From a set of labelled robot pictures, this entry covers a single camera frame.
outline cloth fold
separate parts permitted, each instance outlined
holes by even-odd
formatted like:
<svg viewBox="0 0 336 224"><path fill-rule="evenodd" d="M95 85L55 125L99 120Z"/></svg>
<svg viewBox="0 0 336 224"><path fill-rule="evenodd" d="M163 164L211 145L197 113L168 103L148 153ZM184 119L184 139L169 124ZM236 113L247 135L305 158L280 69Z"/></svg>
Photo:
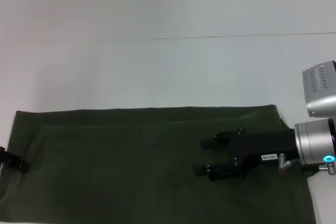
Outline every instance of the cloth fold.
<svg viewBox="0 0 336 224"><path fill-rule="evenodd" d="M306 176L253 168L209 182L197 163L216 131L286 129L273 105L55 113L18 112L8 150L28 173L4 167L0 221L37 223L315 223Z"/></svg>

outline white background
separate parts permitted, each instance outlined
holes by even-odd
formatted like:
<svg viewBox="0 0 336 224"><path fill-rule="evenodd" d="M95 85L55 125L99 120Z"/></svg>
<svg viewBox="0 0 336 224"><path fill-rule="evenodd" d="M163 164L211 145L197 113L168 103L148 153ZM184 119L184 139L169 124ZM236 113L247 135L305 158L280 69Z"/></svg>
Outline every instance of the white background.
<svg viewBox="0 0 336 224"><path fill-rule="evenodd" d="M311 120L301 72L336 60L335 0L0 0L0 145L16 110L275 104ZM318 223L336 178L309 178Z"/></svg>

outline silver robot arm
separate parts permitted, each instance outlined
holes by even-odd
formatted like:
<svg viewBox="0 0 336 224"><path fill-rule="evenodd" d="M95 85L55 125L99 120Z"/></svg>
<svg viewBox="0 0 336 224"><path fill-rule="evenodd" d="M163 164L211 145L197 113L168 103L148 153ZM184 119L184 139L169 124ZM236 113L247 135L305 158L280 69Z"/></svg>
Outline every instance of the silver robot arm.
<svg viewBox="0 0 336 224"><path fill-rule="evenodd" d="M302 73L304 97L312 118L295 124L296 145L302 165L320 164L319 170L335 175L336 62L328 61Z"/></svg>

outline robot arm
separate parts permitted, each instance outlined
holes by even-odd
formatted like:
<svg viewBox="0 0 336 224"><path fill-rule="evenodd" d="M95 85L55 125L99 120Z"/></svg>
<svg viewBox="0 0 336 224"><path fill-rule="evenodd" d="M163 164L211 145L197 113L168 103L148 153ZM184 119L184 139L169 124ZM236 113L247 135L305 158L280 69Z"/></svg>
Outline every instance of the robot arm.
<svg viewBox="0 0 336 224"><path fill-rule="evenodd" d="M304 71L302 76L310 117L336 115L336 62L316 65ZM244 128L230 133L217 132L214 137L202 141L202 148L226 145L228 163L195 166L194 172L207 175L210 180L243 177L253 166L275 163L282 173L288 167L300 164L335 175L335 138L333 118L298 123L294 130L270 134L249 135Z"/></svg>

